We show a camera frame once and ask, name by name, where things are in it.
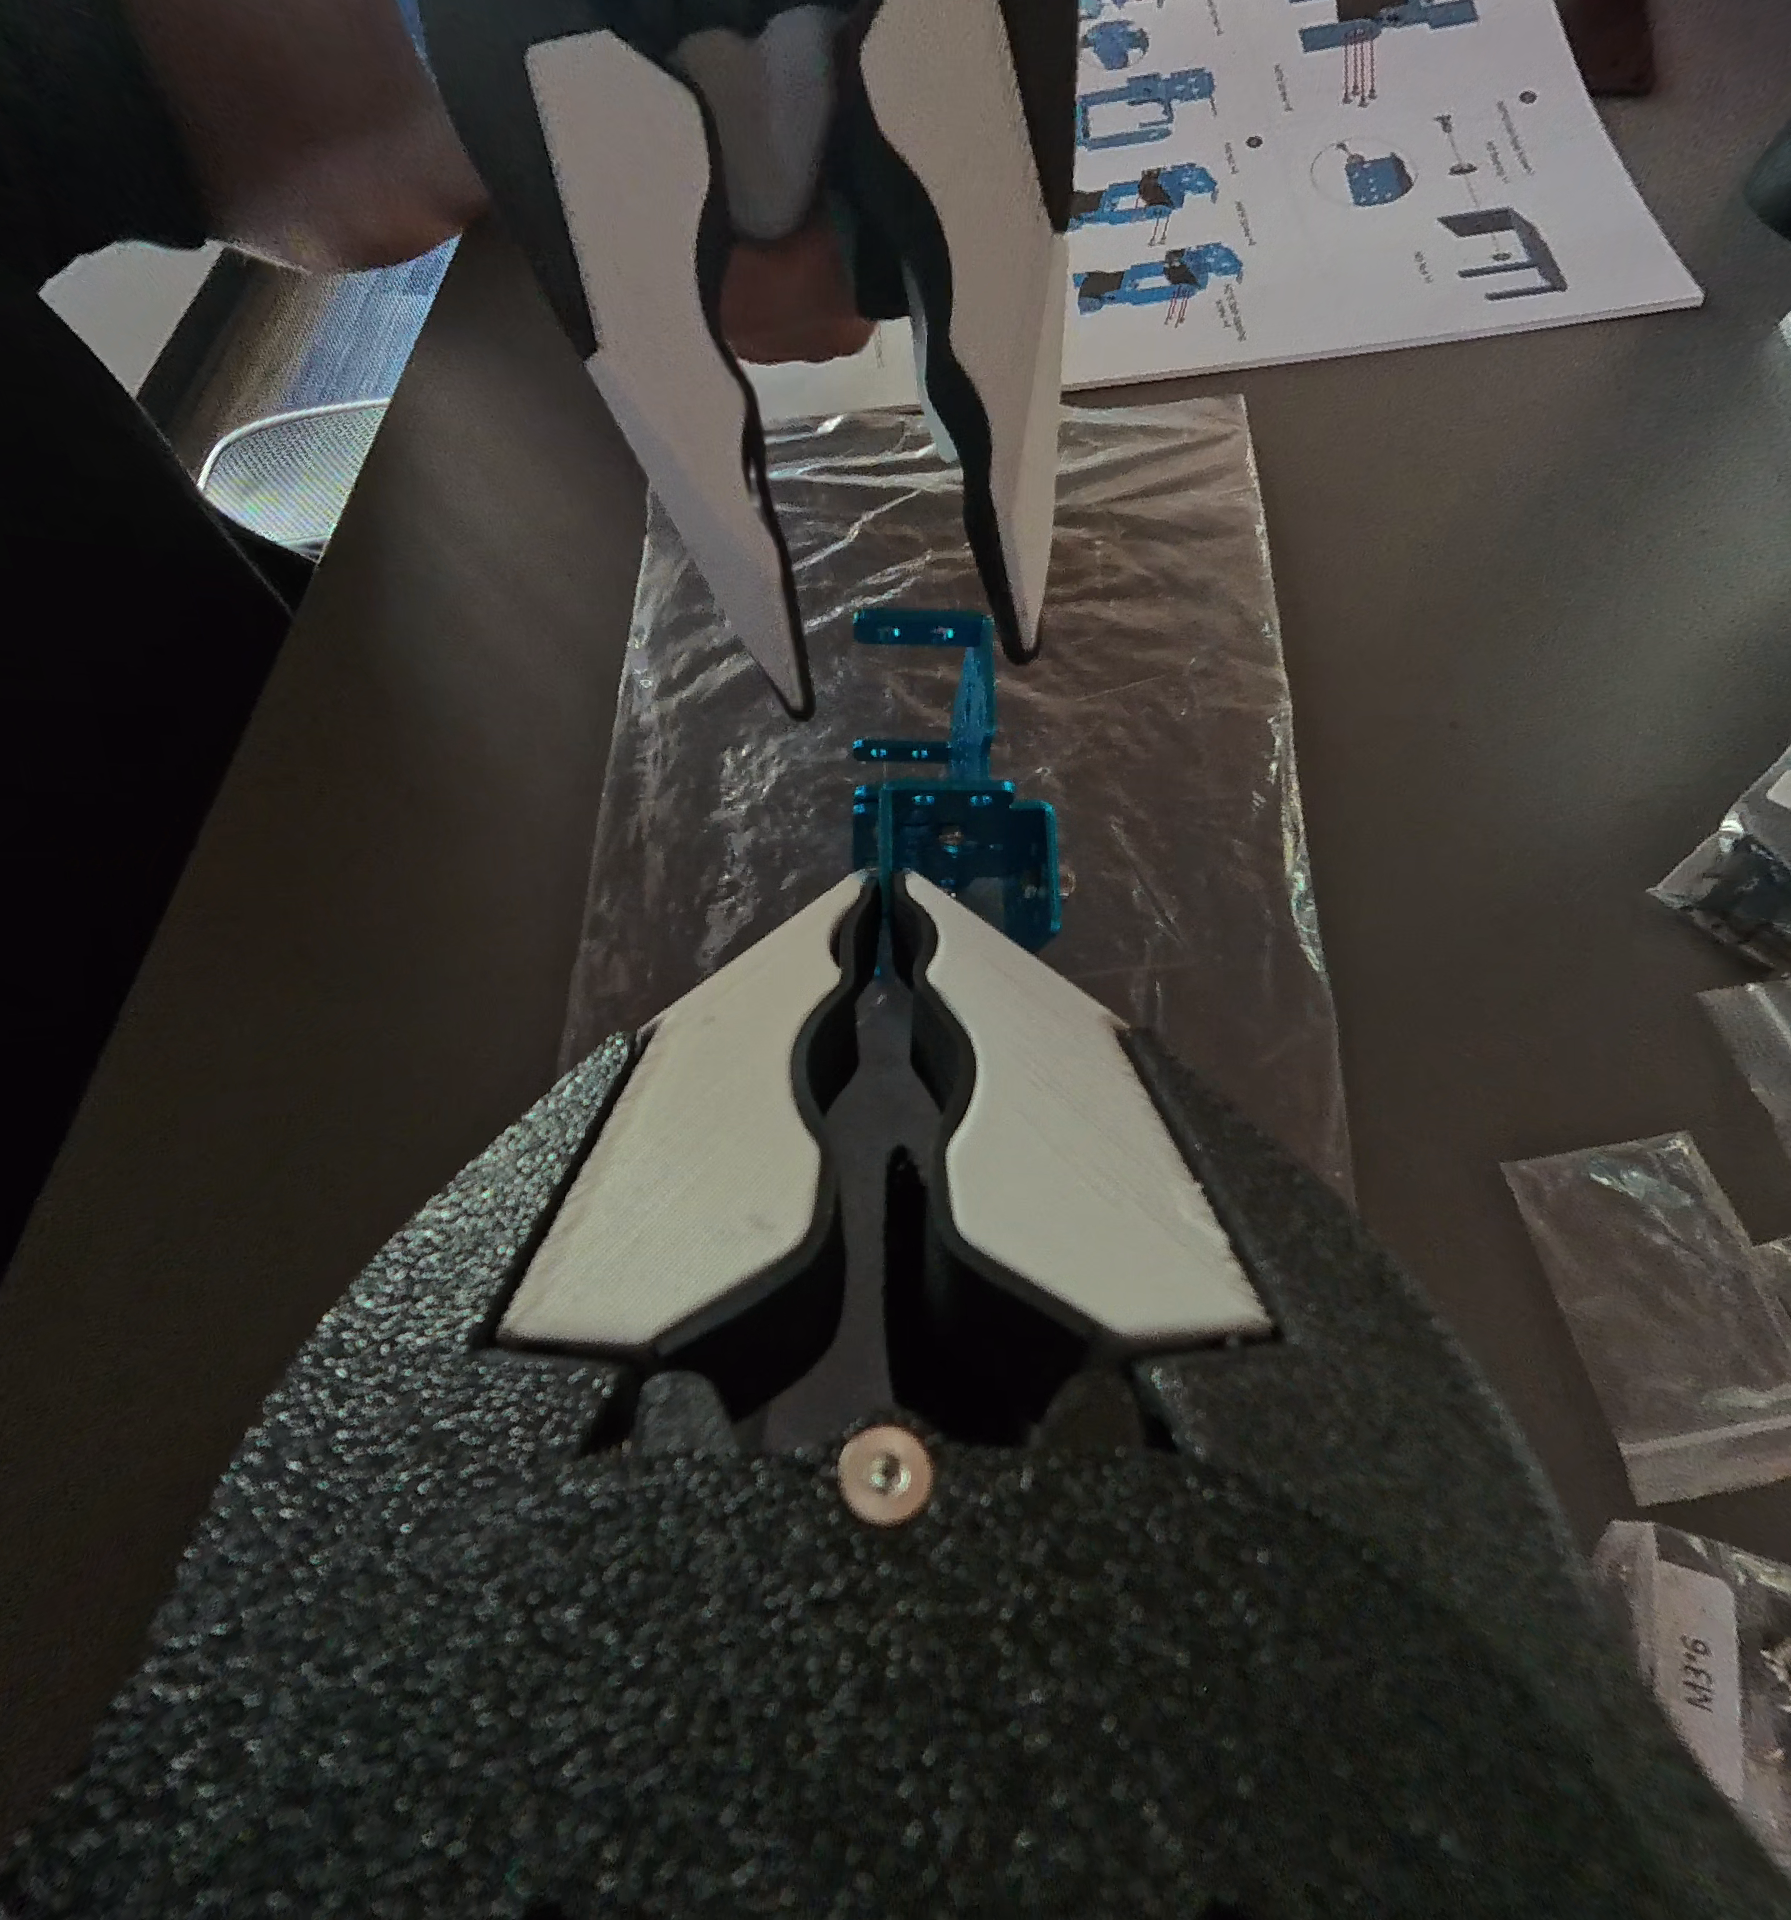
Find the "person's black clothing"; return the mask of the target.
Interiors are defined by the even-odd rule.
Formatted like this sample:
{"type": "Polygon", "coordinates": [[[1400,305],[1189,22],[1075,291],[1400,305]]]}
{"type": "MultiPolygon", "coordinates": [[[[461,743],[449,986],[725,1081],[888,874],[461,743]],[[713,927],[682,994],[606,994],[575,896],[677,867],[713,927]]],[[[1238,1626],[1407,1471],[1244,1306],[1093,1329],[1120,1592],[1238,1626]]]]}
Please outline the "person's black clothing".
{"type": "Polygon", "coordinates": [[[40,302],[118,240],[206,240],[143,51],[0,5],[0,1280],[309,579],[40,302]]]}

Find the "pile of small screw bags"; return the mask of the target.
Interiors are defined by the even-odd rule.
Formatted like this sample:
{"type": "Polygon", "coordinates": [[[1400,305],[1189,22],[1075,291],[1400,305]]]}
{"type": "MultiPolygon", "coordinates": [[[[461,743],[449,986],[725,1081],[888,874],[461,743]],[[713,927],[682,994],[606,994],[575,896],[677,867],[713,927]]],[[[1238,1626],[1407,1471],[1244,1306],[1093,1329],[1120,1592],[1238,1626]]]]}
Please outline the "pile of small screw bags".
{"type": "MultiPolygon", "coordinates": [[[[1791,747],[1668,880],[1764,977],[1701,1011],[1791,1158],[1791,747]]],[[[1791,1238],[1749,1244],[1689,1134],[1503,1165],[1640,1508],[1791,1478],[1791,1238]]],[[[1595,1572],[1707,1781],[1791,1877],[1791,1569],[1611,1521],[1595,1572]]]]}

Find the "dark brown block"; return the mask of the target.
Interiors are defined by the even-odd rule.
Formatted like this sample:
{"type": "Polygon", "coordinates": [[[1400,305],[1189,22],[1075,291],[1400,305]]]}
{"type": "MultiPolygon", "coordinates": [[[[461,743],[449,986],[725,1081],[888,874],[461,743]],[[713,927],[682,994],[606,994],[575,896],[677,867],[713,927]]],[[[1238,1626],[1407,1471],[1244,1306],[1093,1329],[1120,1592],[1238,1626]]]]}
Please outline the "dark brown block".
{"type": "Polygon", "coordinates": [[[1656,83],[1648,0],[1560,0],[1578,76],[1595,104],[1648,96],[1656,83]]]}

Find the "blue metal bracket assembly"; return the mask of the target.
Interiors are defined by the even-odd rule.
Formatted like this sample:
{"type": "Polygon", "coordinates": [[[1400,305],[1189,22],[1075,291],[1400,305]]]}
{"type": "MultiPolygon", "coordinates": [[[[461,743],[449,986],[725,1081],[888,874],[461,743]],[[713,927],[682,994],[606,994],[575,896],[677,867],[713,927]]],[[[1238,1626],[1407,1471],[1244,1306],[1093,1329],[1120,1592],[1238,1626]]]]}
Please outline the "blue metal bracket assembly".
{"type": "Polygon", "coordinates": [[[855,867],[872,867],[882,888],[915,874],[1010,948],[1044,954],[1063,927],[1060,812],[993,773],[993,616],[867,606],[855,612],[855,643],[960,652],[947,736],[848,743],[848,754],[872,772],[848,803],[855,867]]]}

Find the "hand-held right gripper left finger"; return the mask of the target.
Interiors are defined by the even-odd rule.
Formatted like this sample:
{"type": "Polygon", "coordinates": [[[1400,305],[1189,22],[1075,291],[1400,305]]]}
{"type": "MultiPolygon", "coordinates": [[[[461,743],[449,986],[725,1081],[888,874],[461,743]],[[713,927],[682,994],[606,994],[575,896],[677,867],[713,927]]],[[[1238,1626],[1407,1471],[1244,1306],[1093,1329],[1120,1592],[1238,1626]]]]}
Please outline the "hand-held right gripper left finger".
{"type": "Polygon", "coordinates": [[[699,1372],[734,1421],[812,1372],[846,1306],[826,1116],[875,942],[882,888],[855,874],[641,1030],[502,1350],[699,1372]]]}

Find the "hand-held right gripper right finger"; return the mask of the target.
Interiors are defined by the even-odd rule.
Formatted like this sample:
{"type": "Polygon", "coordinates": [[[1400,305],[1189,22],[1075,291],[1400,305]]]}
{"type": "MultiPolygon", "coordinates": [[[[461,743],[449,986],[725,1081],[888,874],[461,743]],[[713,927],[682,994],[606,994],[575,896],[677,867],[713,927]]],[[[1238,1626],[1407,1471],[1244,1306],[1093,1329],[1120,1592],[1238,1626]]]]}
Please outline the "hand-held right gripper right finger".
{"type": "Polygon", "coordinates": [[[1126,1022],[915,874],[893,880],[893,954],[936,1102],[894,1212],[894,1400],[1035,1429],[1085,1372],[1272,1339],[1126,1022]]]}

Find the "dark grey desk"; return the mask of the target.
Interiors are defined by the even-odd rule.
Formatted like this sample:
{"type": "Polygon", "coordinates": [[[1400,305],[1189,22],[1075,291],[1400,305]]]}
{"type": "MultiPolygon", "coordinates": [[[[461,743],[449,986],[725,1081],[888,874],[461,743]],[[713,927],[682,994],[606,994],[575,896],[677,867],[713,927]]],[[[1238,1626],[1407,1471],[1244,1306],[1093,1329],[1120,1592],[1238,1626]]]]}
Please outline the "dark grey desk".
{"type": "MultiPolygon", "coordinates": [[[[1695,1134],[1791,1169],[1641,892],[1791,743],[1791,252],[1684,222],[1697,314],[1238,381],[1354,1193],[1581,1545],[1631,1485],[1503,1158],[1695,1134]]],[[[0,1284],[0,1855],[75,1778],[327,1306],[554,1081],[628,448],[474,236],[0,1284]]]]}

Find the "person's left hand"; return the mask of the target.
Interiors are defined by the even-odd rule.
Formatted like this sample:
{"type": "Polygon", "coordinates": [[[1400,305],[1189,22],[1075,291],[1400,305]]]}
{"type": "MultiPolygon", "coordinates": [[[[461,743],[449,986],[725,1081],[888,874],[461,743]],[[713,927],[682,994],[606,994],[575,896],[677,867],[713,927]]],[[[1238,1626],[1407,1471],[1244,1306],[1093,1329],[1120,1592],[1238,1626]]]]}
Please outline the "person's left hand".
{"type": "Polygon", "coordinates": [[[872,344],[848,257],[826,214],[777,240],[740,240],[718,288],[725,344],[745,365],[839,360],[872,344]]]}

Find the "white instruction booklet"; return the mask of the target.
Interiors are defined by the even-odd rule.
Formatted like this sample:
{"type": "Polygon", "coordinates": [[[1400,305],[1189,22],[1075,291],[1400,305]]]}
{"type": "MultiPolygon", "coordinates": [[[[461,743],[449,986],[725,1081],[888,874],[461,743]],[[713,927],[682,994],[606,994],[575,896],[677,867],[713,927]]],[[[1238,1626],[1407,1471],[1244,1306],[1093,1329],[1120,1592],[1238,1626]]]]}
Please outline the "white instruction booklet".
{"type": "Polygon", "coordinates": [[[1073,394],[1701,305],[1554,5],[1073,22],[1073,394]]]}

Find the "grey mesh office chair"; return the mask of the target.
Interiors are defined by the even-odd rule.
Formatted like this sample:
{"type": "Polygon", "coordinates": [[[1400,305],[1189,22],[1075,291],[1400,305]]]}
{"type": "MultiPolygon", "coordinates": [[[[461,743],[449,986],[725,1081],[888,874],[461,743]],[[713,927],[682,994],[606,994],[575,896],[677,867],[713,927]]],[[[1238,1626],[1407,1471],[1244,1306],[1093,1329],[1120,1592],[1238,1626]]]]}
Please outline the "grey mesh office chair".
{"type": "Polygon", "coordinates": [[[385,407],[391,397],[338,397],[256,418],[211,448],[196,481],[236,529],[319,563],[385,407]]]}

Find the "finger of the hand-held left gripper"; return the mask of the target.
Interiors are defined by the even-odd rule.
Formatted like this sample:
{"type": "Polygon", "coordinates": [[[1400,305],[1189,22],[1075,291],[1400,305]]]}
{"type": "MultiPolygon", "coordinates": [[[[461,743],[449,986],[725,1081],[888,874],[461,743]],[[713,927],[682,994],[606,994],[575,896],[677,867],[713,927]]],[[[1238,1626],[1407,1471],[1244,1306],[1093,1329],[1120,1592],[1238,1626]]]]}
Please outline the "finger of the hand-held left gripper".
{"type": "Polygon", "coordinates": [[[1052,568],[1069,222],[1035,184],[1004,29],[893,0],[857,32],[857,207],[893,236],[918,385],[960,470],[967,545],[1010,665],[1038,652],[1052,568]]]}
{"type": "Polygon", "coordinates": [[[526,76],[591,305],[595,388],[713,606],[779,703],[809,720],[812,670],[761,407],[718,330],[734,228],[706,104],[619,32],[538,40],[526,76]]]}

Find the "large clear plastic bag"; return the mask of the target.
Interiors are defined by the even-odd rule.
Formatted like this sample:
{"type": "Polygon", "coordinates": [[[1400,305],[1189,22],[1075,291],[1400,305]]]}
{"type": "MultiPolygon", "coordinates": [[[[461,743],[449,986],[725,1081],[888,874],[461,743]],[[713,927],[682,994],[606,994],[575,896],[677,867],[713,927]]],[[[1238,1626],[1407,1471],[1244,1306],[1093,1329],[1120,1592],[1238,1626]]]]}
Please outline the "large clear plastic bag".
{"type": "MultiPolygon", "coordinates": [[[[973,606],[960,488],[915,415],[779,427],[819,714],[794,724],[645,512],[556,1067],[641,1027],[848,867],[864,731],[943,736],[957,665],[864,606],[973,606]]],[[[1285,649],[1244,397],[1069,407],[1044,649],[997,665],[993,764],[1060,812],[1044,958],[1354,1193],[1285,649]]]]}

